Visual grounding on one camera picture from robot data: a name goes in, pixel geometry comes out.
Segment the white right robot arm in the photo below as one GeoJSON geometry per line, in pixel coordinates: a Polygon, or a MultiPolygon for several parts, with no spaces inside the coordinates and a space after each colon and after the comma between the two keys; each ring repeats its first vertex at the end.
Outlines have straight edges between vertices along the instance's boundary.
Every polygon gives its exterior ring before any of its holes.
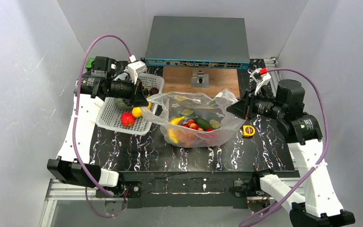
{"type": "Polygon", "coordinates": [[[354,214],[343,208],[333,189],[324,161],[326,140],[317,119],[304,108],[305,90],[296,80],[284,79],[278,83],[276,95],[257,86],[247,91],[227,111],[245,120],[262,115],[276,120],[299,174],[298,185],[304,193],[289,187],[272,170],[255,172],[254,188],[272,196],[276,203],[268,206],[268,214],[284,208],[295,227],[342,227],[355,223],[354,214]]]}

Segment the clear plastic bag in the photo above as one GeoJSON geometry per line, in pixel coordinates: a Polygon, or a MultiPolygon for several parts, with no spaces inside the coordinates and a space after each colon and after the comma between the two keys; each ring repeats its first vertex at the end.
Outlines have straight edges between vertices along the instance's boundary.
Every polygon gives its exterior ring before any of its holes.
{"type": "Polygon", "coordinates": [[[157,124],[165,141],[181,148],[220,146],[231,139],[245,122],[227,112],[237,102],[228,89],[211,98],[203,93],[169,92],[148,98],[162,108],[159,115],[142,107],[145,120],[157,124]]]}

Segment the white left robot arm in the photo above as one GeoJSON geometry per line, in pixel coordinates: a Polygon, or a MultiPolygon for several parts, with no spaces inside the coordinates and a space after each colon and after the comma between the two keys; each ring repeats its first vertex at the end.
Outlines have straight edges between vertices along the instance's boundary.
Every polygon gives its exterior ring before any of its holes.
{"type": "Polygon", "coordinates": [[[75,85],[73,113],[65,141],[56,159],[49,159],[47,169],[61,183],[87,188],[116,187],[120,173],[90,164],[92,135],[97,127],[118,131],[104,123],[104,110],[116,111],[110,106],[116,99],[129,107],[147,106],[141,77],[146,76],[144,62],[130,56],[126,67],[108,57],[97,56],[84,61],[75,85]]]}

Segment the yellow fake banana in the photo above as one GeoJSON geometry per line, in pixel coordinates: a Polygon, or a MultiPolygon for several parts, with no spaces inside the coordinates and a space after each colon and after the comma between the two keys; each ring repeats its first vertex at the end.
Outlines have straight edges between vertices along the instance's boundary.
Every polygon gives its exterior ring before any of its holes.
{"type": "Polygon", "coordinates": [[[170,121],[171,124],[178,125],[180,122],[182,122],[185,119],[184,116],[174,118],[170,121]]]}

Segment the white plastic basket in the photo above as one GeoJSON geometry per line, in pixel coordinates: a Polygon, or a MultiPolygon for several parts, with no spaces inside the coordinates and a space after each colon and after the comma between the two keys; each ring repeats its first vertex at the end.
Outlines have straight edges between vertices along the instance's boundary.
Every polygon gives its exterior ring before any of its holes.
{"type": "MultiPolygon", "coordinates": [[[[158,88],[159,93],[163,90],[164,79],[161,76],[142,73],[138,79],[147,88],[158,88]]],[[[152,123],[143,117],[137,118],[132,126],[124,127],[121,123],[121,116],[124,113],[131,113],[131,111],[121,109],[116,105],[114,98],[107,97],[97,116],[96,125],[107,130],[132,135],[145,135],[150,131],[152,123]]]]}

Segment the green fake mango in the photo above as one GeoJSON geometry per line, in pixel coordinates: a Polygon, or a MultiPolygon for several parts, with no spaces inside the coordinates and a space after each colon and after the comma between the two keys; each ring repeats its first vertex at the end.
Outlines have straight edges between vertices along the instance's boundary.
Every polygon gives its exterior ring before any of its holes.
{"type": "Polygon", "coordinates": [[[214,129],[211,124],[203,118],[195,118],[194,121],[198,127],[202,128],[204,131],[212,131],[214,129]]]}

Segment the red lychee bunch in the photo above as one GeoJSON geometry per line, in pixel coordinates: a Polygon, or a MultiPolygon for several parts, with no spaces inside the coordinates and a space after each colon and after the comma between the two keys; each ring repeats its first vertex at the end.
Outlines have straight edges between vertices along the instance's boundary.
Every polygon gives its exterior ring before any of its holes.
{"type": "Polygon", "coordinates": [[[188,127],[190,129],[204,131],[202,128],[199,128],[198,125],[195,123],[194,119],[189,119],[187,122],[182,124],[183,127],[188,127]]]}

